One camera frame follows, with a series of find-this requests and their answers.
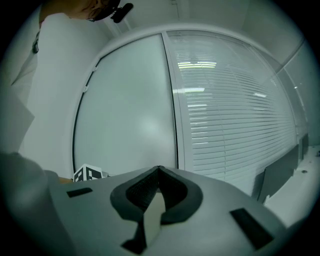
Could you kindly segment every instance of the window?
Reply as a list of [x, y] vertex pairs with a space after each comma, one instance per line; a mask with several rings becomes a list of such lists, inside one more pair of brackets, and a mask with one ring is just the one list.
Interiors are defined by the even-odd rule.
[[297, 144], [280, 81], [244, 42], [202, 31], [168, 35], [183, 131], [178, 150], [192, 158], [193, 172], [251, 195], [256, 176]]

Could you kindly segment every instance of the ceiling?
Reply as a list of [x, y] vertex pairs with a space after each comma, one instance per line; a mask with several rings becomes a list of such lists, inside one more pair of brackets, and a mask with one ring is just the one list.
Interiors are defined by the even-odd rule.
[[103, 20], [109, 39], [134, 28], [171, 22], [203, 22], [239, 31], [266, 48], [280, 64], [296, 52], [303, 35], [267, 0], [121, 0], [134, 5], [119, 24]]

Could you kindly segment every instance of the frosted glass panel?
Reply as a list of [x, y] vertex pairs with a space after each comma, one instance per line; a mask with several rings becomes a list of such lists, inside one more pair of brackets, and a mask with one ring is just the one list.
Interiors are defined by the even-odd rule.
[[163, 165], [177, 167], [168, 63], [160, 35], [103, 58], [83, 96], [75, 130], [75, 168], [111, 175]]

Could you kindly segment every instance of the black headphones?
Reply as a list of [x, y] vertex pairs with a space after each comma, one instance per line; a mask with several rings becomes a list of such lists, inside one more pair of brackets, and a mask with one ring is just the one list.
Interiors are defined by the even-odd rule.
[[95, 18], [89, 18], [88, 21], [100, 21], [113, 14], [111, 19], [113, 19], [114, 23], [121, 22], [134, 5], [132, 3], [126, 3], [123, 7], [118, 7], [119, 4], [120, 0], [110, 0], [105, 9], [103, 9]]

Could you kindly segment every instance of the white door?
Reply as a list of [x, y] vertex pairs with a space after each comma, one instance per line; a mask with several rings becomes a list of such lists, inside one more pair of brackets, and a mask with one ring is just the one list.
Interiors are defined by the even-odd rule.
[[177, 167], [172, 89], [161, 35], [104, 57], [84, 94], [74, 137], [75, 168], [111, 175]]

